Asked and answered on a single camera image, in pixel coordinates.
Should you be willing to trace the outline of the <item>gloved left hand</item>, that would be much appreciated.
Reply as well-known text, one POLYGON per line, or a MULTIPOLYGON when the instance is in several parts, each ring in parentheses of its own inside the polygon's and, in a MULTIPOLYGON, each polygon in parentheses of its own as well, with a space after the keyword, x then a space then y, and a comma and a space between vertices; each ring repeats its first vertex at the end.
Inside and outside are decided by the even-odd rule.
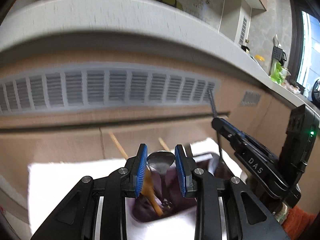
POLYGON ((303 211, 298 206, 289 208, 285 204, 274 212, 274 217, 283 227, 290 239, 304 239, 319 224, 319 214, 303 211))

